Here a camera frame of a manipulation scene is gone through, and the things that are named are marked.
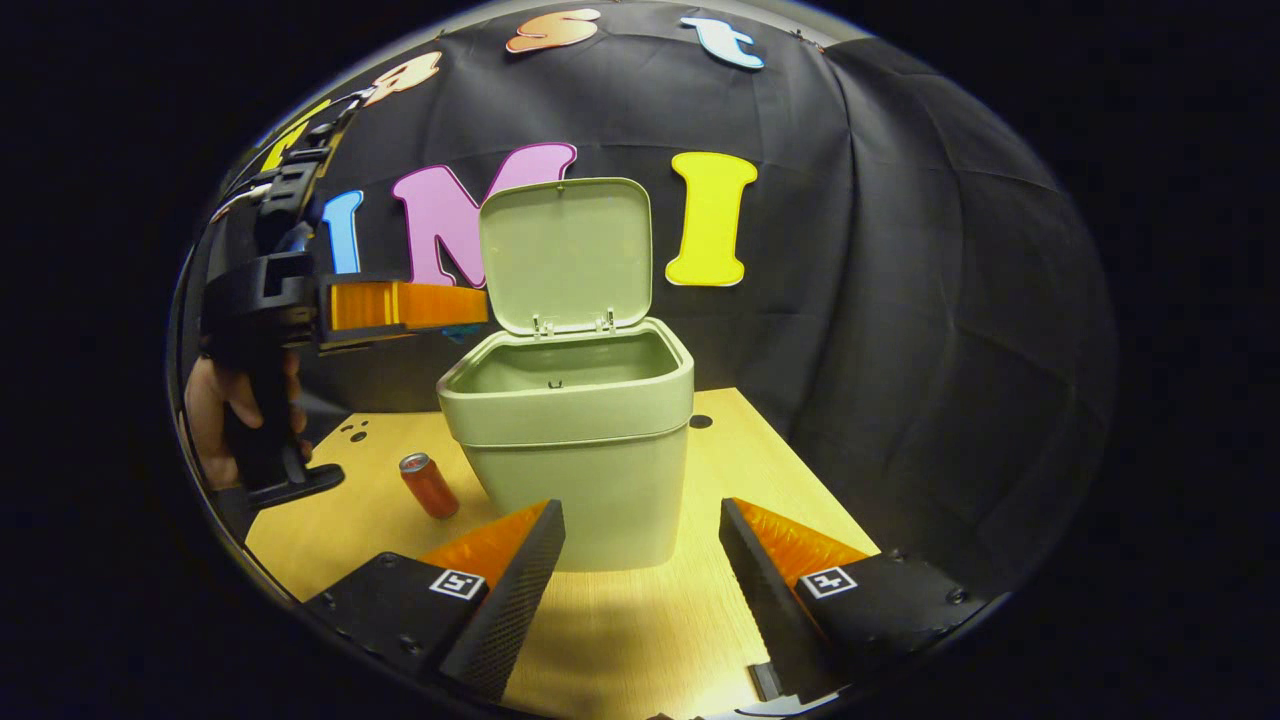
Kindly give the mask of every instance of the trash bin lid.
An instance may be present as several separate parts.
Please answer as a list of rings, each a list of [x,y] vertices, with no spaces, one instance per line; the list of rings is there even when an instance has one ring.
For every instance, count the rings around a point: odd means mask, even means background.
[[[649,193],[627,178],[503,190],[480,206],[493,314],[516,334],[595,331],[644,319],[653,301]]]

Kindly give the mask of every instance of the hand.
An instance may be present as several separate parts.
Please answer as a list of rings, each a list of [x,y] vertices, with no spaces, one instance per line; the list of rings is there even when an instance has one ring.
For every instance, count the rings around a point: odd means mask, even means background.
[[[296,402],[302,393],[302,383],[298,382],[298,355],[293,351],[284,354],[285,387],[288,388],[289,402]],[[191,424],[191,436],[196,443],[196,456],[205,470],[205,478],[210,489],[227,489],[239,484],[239,468],[236,465],[236,456],[232,455],[227,445],[224,421],[227,406],[250,428],[262,427],[262,413],[253,400],[253,388],[250,386],[248,375],[233,373],[218,366],[211,359],[201,357],[191,370],[187,380],[184,396],[187,404],[187,421]],[[297,405],[289,406],[289,425],[293,433],[301,433],[307,427],[307,415]],[[300,439],[303,460],[311,460],[311,443]]]

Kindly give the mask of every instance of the soda can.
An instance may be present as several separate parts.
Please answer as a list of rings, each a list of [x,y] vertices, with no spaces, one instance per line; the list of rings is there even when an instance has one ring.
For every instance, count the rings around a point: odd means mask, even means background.
[[[404,484],[428,515],[443,520],[458,511],[458,498],[444,482],[435,460],[425,452],[415,452],[401,460],[399,470]]]

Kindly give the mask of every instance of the table surface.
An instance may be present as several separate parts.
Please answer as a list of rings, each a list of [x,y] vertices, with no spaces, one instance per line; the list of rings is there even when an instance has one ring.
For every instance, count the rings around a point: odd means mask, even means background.
[[[721,501],[740,497],[868,555],[879,550],[736,389],[694,395],[712,418],[689,429],[675,556],[657,568],[554,573],[503,705],[558,717],[677,720],[759,702],[749,665],[769,660],[718,538]],[[352,442],[356,433],[366,437]],[[435,459],[461,507],[434,520],[397,470]],[[247,544],[306,601],[379,552],[410,557],[499,518],[439,413],[351,415],[315,448],[338,487],[261,511]]]

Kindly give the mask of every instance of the screw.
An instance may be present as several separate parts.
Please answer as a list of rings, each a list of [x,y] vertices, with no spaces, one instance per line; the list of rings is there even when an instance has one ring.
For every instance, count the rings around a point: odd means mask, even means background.
[[[403,650],[410,655],[417,655],[422,652],[422,643],[415,641],[408,635],[401,635],[399,642],[401,642],[401,650]]]

